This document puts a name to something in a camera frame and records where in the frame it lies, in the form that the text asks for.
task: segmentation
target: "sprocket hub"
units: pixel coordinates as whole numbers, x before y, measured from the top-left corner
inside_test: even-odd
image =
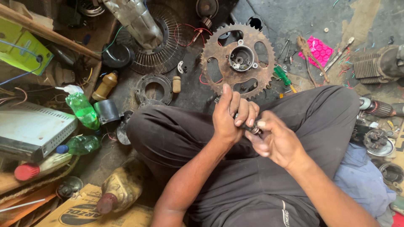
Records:
[[[220,46],[217,42],[220,35],[231,31],[243,32],[243,45],[249,47],[254,54],[254,62],[252,62],[251,64],[258,64],[259,62],[258,55],[254,49],[254,45],[257,42],[263,43],[267,49],[267,56],[269,61],[268,65],[265,67],[263,64],[258,64],[258,67],[256,69],[250,68],[246,71],[236,71],[232,69],[228,58],[230,57],[229,55],[232,50],[238,46],[238,42],[230,43],[227,46]],[[223,76],[223,80],[218,84],[213,82],[208,72],[208,62],[210,62],[210,58],[214,58],[218,61],[219,70]],[[267,37],[257,29],[245,24],[227,25],[223,28],[218,29],[217,32],[214,32],[210,39],[207,40],[201,55],[201,65],[203,70],[202,74],[206,78],[212,90],[214,90],[214,92],[218,95],[222,94],[224,83],[228,83],[233,89],[234,85],[244,83],[252,78],[255,78],[258,81],[258,86],[254,90],[241,94],[241,98],[244,99],[257,96],[265,89],[267,85],[269,85],[272,73],[274,72],[273,66],[275,63],[275,53]]]

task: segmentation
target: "rope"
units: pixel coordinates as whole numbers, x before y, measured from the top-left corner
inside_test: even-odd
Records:
[[[52,177],[52,178],[50,178],[50,179],[48,179],[48,180],[44,180],[44,181],[38,182],[37,184],[34,184],[34,185],[32,185],[32,186],[29,186],[29,187],[27,187],[27,188],[25,188],[25,189],[23,189],[23,190],[21,190],[21,191],[15,193],[15,194],[6,196],[6,197],[4,197],[4,198],[2,198],[2,199],[0,200],[0,204],[3,204],[3,203],[5,203],[6,201],[9,201],[9,200],[15,199],[15,198],[17,198],[17,197],[19,197],[19,196],[21,196],[21,195],[24,195],[25,193],[31,191],[31,190],[34,189],[34,188],[40,187],[40,186],[42,186],[42,185],[51,183],[51,182],[53,182],[53,181],[55,181],[55,180],[58,180],[58,179],[60,179],[60,178],[62,178],[62,177],[65,177],[65,176],[66,176],[67,174],[69,174],[69,173],[73,170],[73,168],[76,166],[78,159],[79,159],[79,156],[76,156],[76,160],[74,160],[73,163],[70,165],[70,167],[69,167],[65,172],[63,172],[62,174],[60,174],[59,176],[57,176],[57,177]]]

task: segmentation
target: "green box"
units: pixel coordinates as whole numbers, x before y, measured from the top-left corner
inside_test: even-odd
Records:
[[[53,54],[31,33],[17,24],[0,18],[0,28],[0,40],[33,52],[42,59],[42,65],[37,69],[39,62],[34,55],[2,42],[0,42],[0,59],[27,72],[37,69],[33,74],[40,76],[52,60]]]

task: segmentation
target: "white rod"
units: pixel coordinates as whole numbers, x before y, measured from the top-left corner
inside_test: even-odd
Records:
[[[42,202],[42,201],[45,201],[45,199],[36,200],[36,201],[33,201],[33,202],[24,203],[24,204],[17,205],[17,206],[12,206],[12,207],[9,207],[9,208],[6,208],[6,209],[2,209],[2,210],[0,210],[0,212],[3,212],[3,211],[8,211],[8,210],[12,210],[12,209],[15,209],[15,208],[19,208],[19,207],[22,207],[22,206],[31,205],[31,204],[38,203],[38,202]]]

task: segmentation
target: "green wire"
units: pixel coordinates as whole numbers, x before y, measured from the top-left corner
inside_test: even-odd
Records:
[[[334,8],[335,4],[336,4],[338,1],[339,1],[339,0],[337,0],[337,1],[334,3],[334,5],[332,6],[333,8]]]
[[[109,46],[107,46],[107,48],[105,48],[105,50],[103,50],[103,51],[101,51],[101,52],[95,52],[95,51],[93,51],[93,52],[96,53],[96,54],[102,54],[104,51],[108,50],[108,48],[115,42],[116,37],[118,36],[118,33],[119,33],[119,31],[120,31],[122,28],[123,28],[123,26],[116,32],[116,35],[115,35],[114,40],[112,41],[112,43],[111,43]]]

